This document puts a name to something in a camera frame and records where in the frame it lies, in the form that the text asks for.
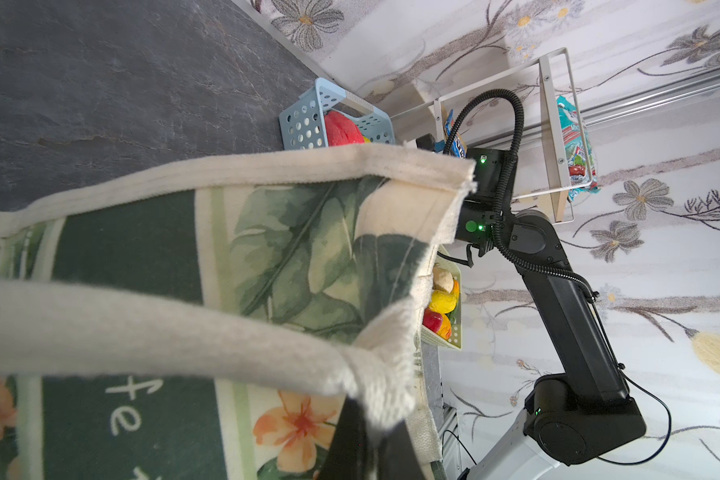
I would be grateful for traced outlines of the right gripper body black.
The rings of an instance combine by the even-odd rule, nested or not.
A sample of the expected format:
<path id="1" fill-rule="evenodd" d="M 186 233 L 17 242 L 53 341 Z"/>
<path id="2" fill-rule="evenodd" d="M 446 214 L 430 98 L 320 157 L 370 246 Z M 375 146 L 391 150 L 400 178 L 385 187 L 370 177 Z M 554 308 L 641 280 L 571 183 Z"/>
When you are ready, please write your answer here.
<path id="1" fill-rule="evenodd" d="M 461 149 L 462 158 L 474 163 L 473 181 L 476 190 L 469 194 L 461 207 L 456 228 L 456 239 L 472 246 L 493 246 L 493 230 L 503 220 L 505 208 L 510 204 L 505 193 L 499 194 L 502 173 L 510 160 L 508 150 L 491 148 Z"/>

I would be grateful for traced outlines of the canvas tote bag floral print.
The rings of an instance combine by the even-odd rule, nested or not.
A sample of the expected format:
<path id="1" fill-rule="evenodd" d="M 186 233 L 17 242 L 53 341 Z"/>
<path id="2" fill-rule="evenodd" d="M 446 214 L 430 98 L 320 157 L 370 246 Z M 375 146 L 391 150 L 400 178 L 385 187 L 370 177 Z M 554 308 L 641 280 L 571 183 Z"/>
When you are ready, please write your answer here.
<path id="1" fill-rule="evenodd" d="M 466 196 L 365 144 L 179 161 L 0 212 L 0 479 L 318 479 L 416 407 Z"/>

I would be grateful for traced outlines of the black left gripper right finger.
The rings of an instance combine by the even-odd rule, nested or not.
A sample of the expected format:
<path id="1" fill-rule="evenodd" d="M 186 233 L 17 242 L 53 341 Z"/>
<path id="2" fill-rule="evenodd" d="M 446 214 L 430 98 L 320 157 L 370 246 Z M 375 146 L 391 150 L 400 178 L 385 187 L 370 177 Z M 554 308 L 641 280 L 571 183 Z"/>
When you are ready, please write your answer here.
<path id="1" fill-rule="evenodd" d="M 377 478 L 380 480 L 424 480 L 404 421 L 398 423 L 378 446 Z"/>

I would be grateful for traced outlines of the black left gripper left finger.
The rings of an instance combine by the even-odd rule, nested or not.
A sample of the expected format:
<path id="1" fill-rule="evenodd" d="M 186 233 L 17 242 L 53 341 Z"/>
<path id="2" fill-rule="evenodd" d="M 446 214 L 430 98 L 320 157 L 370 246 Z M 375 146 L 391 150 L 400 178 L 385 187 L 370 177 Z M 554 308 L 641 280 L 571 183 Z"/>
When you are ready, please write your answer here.
<path id="1" fill-rule="evenodd" d="M 372 448 L 362 406 L 347 399 L 341 410 L 319 480 L 364 480 L 372 466 Z"/>

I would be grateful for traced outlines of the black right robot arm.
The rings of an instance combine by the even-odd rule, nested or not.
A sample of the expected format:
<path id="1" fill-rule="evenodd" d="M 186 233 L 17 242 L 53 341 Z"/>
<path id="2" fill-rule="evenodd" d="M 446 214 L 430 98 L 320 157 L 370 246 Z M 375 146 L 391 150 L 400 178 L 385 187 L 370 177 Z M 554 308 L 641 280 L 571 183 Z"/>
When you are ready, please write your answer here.
<path id="1" fill-rule="evenodd" d="M 382 151 L 398 156 L 384 162 L 386 178 L 438 189 L 451 175 L 460 188 L 476 181 L 475 192 L 452 203 L 438 240 L 475 240 L 515 265 L 564 368 L 535 382 L 513 426 L 464 478 L 537 479 L 560 464 L 579 465 L 641 437 L 646 425 L 603 331 L 596 292 L 571 270 L 544 214 L 510 210 L 515 151 L 499 152 L 498 164 L 486 167 L 474 158 L 403 147 Z"/>

